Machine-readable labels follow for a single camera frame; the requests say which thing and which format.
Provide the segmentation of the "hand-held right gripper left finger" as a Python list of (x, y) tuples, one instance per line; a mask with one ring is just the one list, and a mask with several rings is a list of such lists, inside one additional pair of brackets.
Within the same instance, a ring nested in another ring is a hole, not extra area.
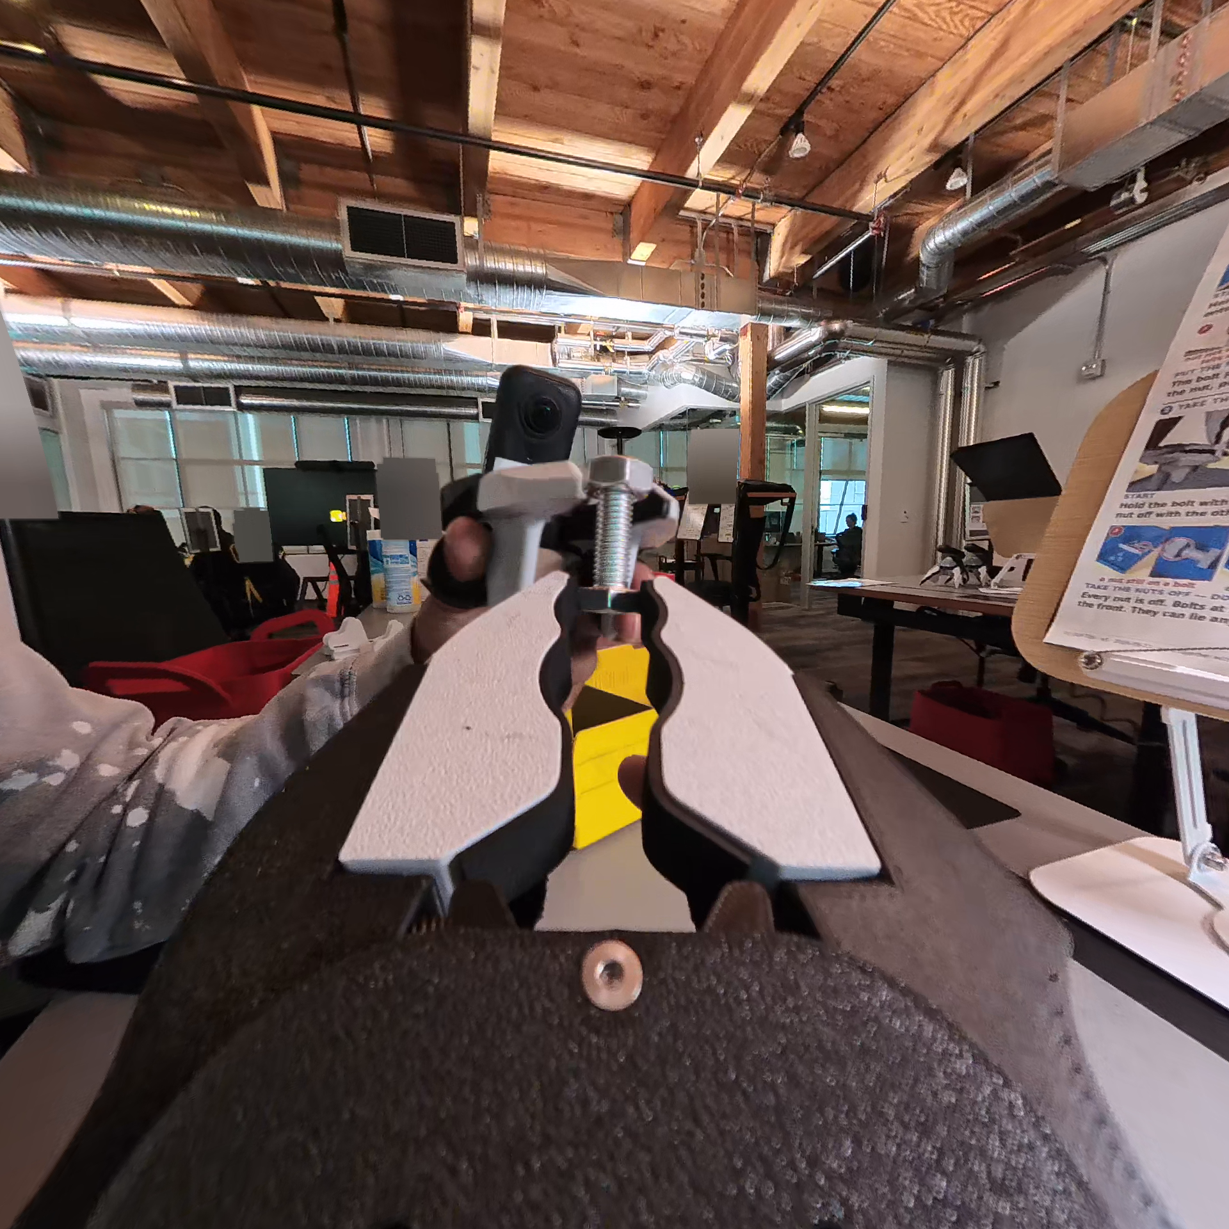
[(339, 852), (351, 872), (425, 876), (506, 901), (573, 846), (576, 585), (563, 572), (487, 610), (430, 660)]

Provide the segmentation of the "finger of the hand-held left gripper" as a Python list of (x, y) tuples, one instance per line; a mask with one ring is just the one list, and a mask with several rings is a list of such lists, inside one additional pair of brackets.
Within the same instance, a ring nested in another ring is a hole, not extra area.
[(586, 500), (580, 470), (569, 460), (497, 464), (478, 484), (478, 512), (490, 525), (485, 562), (485, 607), (529, 590), (538, 577), (542, 533), (551, 518)]
[(633, 506), (629, 543), (631, 549), (659, 549), (671, 541), (680, 521), (677, 498), (653, 484)]

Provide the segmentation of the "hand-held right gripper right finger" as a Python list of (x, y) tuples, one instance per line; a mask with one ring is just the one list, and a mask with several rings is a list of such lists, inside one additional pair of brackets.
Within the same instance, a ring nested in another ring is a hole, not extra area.
[(789, 667), (672, 579), (640, 596), (656, 797), (770, 882), (876, 878), (879, 853)]

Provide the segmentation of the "silver hex bolt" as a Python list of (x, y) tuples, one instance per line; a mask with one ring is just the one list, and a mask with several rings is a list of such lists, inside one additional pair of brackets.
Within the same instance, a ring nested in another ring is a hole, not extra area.
[[(589, 587), (631, 588), (636, 549), (630, 546), (633, 506), (653, 486), (652, 468), (636, 458), (593, 460), (586, 495), (593, 506), (593, 560)], [(617, 618), (596, 616), (601, 637), (615, 641)]]

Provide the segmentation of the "yellow plastic bin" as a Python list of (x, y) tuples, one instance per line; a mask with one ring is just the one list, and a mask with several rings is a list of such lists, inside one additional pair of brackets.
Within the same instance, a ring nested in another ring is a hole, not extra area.
[(599, 650), (593, 675), (571, 707), (576, 850), (640, 817), (620, 787), (618, 771), (624, 759), (649, 749), (655, 710), (646, 692), (648, 670), (643, 648)]

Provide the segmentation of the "person's left forearm grey sleeve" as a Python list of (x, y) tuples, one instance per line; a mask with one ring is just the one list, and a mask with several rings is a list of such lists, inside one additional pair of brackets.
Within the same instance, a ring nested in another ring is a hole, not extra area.
[(2, 644), (2, 966), (56, 950), (99, 963), (165, 942), (261, 805), (408, 664), (409, 631), (389, 623), (258, 714), (157, 721)]

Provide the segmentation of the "blue white wipes canister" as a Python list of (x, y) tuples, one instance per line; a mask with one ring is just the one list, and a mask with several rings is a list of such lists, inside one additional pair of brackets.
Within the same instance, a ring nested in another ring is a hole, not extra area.
[(421, 601), (418, 543), (367, 533), (372, 604), (392, 613), (412, 612)]

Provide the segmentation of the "black monitor screen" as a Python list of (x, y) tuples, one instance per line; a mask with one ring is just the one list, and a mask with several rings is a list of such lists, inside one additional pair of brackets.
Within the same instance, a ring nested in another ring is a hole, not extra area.
[(305, 462), (289, 468), (263, 467), (270, 541), (274, 547), (321, 547), (345, 552), (346, 498), (375, 495), (371, 462)]

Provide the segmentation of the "red fabric bin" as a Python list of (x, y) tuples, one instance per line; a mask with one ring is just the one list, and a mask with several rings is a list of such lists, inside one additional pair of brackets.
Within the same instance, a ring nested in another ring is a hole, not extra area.
[(1035, 786), (1054, 783), (1053, 714), (1034, 701), (942, 680), (914, 692), (909, 732)]

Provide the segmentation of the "white air vent grille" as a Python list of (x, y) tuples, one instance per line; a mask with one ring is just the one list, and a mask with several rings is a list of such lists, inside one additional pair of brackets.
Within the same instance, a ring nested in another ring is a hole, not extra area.
[(466, 269), (459, 215), (342, 199), (337, 218), (346, 258), (449, 272)]

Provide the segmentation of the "long wooden desk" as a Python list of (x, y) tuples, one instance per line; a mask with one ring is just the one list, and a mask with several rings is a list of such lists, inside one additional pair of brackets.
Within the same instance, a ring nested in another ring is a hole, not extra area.
[(868, 713), (890, 718), (893, 658), (898, 631), (942, 635), (974, 648), (977, 685), (984, 685), (987, 654), (1005, 656), (1018, 663), (1018, 678), (1029, 686), (1034, 702), (1079, 730), (1100, 733), (1119, 743), (1136, 745), (1135, 733), (1113, 727), (1075, 704), (1060, 699), (1050, 678), (1028, 666), (1010, 632), (1016, 596), (977, 587), (923, 584), (918, 578), (836, 578), (810, 581), (808, 591), (836, 593), (836, 613), (871, 629)]

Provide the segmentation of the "red tote bag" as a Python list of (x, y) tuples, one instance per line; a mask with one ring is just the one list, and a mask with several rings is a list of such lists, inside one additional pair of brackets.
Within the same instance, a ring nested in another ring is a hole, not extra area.
[(334, 629), (317, 609), (269, 619), (248, 639), (179, 656), (163, 663), (93, 663), (81, 686), (141, 704), (154, 727), (174, 717), (214, 720), (257, 714), (292, 680)]

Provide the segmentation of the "black tilted screen panel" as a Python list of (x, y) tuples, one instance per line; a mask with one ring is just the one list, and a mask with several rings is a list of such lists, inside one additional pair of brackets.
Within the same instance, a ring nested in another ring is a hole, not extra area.
[(975, 502), (1048, 499), (1062, 495), (1034, 433), (981, 440), (953, 449), (950, 464), (969, 483)]

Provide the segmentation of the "black angled panel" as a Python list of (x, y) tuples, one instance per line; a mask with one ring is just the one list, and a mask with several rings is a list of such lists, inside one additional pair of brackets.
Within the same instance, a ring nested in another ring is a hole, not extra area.
[(228, 642), (157, 512), (5, 518), (1, 541), (20, 638), (70, 686)]

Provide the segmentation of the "printed instruction sheet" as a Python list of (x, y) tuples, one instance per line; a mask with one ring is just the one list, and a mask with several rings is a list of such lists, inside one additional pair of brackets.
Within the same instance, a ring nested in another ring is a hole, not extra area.
[(1225, 237), (1146, 392), (1046, 642), (1225, 660)]

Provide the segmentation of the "wooden post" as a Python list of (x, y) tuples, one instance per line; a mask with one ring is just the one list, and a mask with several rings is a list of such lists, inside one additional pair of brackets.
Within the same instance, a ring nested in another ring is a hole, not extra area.
[(765, 480), (766, 468), (766, 375), (769, 328), (747, 322), (740, 328), (740, 481)]

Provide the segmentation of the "silver ventilation duct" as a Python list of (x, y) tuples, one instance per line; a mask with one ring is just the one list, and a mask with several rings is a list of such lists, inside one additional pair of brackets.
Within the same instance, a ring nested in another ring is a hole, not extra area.
[(330, 220), (264, 208), (213, 208), (59, 179), (1, 176), (2, 253), (75, 266), (253, 278), (476, 310), (592, 316), (630, 323), (734, 328), (766, 318), (750, 281), (555, 256), (465, 239), (465, 271), (346, 258)]

